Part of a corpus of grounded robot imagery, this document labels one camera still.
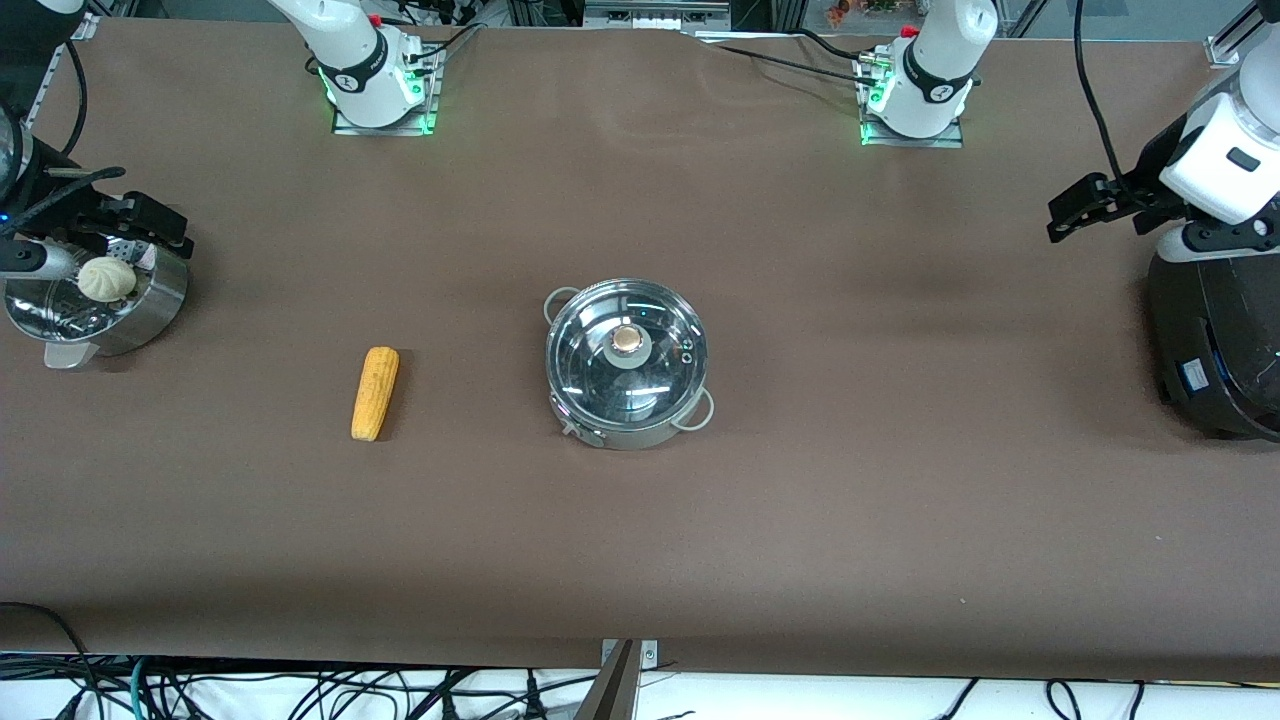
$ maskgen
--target white floor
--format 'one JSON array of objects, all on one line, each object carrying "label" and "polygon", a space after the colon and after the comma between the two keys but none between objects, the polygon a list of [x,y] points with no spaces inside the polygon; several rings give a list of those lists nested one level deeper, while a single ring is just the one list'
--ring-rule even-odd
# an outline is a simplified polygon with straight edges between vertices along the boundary
[{"label": "white floor", "polygon": [[[539,671],[541,685],[591,674],[591,670]],[[406,673],[411,685],[433,685],[440,673]],[[934,720],[943,715],[965,680],[914,678],[823,678],[785,675],[722,675],[704,673],[646,673],[641,682],[636,720],[669,720],[692,711],[690,720]],[[548,708],[572,706],[586,694],[588,683],[543,696]],[[189,694],[211,720],[282,720],[315,683],[285,678],[260,683],[218,680],[191,685]],[[1125,720],[1134,685],[1126,683],[1073,682],[1083,720]],[[460,689],[507,689],[525,692],[522,670],[486,670],[460,685]],[[74,694],[68,680],[0,682],[0,720],[40,720],[52,717]],[[393,700],[366,696],[346,712],[347,720],[393,720],[404,716],[404,696],[390,692]],[[416,696],[413,702],[421,700]],[[474,720],[497,708],[506,698],[457,698],[463,720]],[[392,711],[392,703],[397,710]],[[1062,707],[1070,714],[1064,700]],[[132,720],[115,705],[108,705],[109,720]],[[325,711],[314,710],[310,720],[326,720],[333,712],[333,696]],[[498,717],[517,717],[518,710]],[[566,707],[559,716],[571,716]],[[97,710],[86,698],[76,717],[96,719]],[[436,706],[425,720],[440,717]],[[1138,720],[1275,720],[1280,717],[1280,691],[1147,685]],[[1044,700],[1044,684],[1032,680],[983,680],[964,703],[957,720],[1053,720]]]}]

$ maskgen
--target table surface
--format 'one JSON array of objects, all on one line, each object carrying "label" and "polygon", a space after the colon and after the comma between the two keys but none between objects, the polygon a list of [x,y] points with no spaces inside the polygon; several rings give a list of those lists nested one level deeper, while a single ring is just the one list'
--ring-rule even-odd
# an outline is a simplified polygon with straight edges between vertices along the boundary
[{"label": "table surface", "polygon": [[[863,147],[846,85],[662,31],[481,31],[417,140],[329,135],[289,26],[105,20],[82,54],[79,163],[197,241],[138,352],[55,373],[0,328],[0,596],[91,650],[1280,666],[1280,456],[1157,401],[1149,238],[1046,240],[1046,201],[1105,167],[1068,42],[992,45],[960,151]],[[1129,159],[1208,77],[1192,44],[1088,55]],[[547,402],[544,295],[618,275],[676,288],[710,345],[714,421],[645,452],[562,437]],[[403,364],[358,443],[374,345]]]}]

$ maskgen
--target glass lid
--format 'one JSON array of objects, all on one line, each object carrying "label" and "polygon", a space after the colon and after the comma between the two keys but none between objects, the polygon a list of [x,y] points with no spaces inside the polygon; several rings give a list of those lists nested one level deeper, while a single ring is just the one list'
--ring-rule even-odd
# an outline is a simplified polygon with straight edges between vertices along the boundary
[{"label": "glass lid", "polygon": [[701,320],[671,288],[596,283],[570,299],[547,336],[547,379],[575,419],[643,429],[687,409],[707,378]]}]

